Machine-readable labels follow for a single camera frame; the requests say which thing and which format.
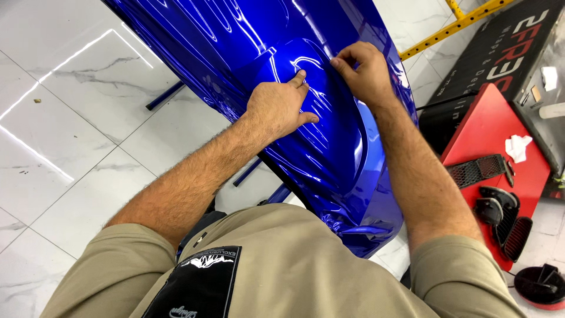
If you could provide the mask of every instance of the khaki t-shirt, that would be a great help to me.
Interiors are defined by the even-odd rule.
[[[41,317],[525,317],[476,240],[453,235],[420,246],[410,291],[294,205],[233,213],[197,234],[180,260],[144,226],[110,226]]]

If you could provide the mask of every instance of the man's right hand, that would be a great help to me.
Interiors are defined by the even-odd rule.
[[[391,104],[396,95],[383,54],[368,42],[356,42],[341,50],[330,61],[351,89],[353,96],[369,107]]]

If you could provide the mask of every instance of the black patch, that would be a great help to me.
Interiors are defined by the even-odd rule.
[[[181,261],[143,317],[225,318],[241,246],[211,248]]]

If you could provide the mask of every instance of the sleeve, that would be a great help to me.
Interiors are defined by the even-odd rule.
[[[412,256],[412,291],[440,317],[527,318],[490,251],[469,237],[432,239]]]
[[[139,224],[107,227],[86,246],[41,317],[128,317],[174,266],[173,247],[156,232]]]

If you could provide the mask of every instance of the yellow metal frame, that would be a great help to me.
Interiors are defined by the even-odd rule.
[[[484,5],[474,9],[473,11],[465,15],[457,5],[457,0],[445,0],[451,11],[457,18],[457,21],[451,23],[447,27],[437,31],[428,38],[424,39],[423,41],[409,48],[408,50],[402,52],[400,54],[400,60],[405,61],[415,56],[416,54],[438,43],[439,41],[457,33],[458,31],[461,31],[465,27],[479,21],[480,19],[504,8],[505,6],[511,4],[513,1],[514,0],[490,0],[489,2],[485,3]]]

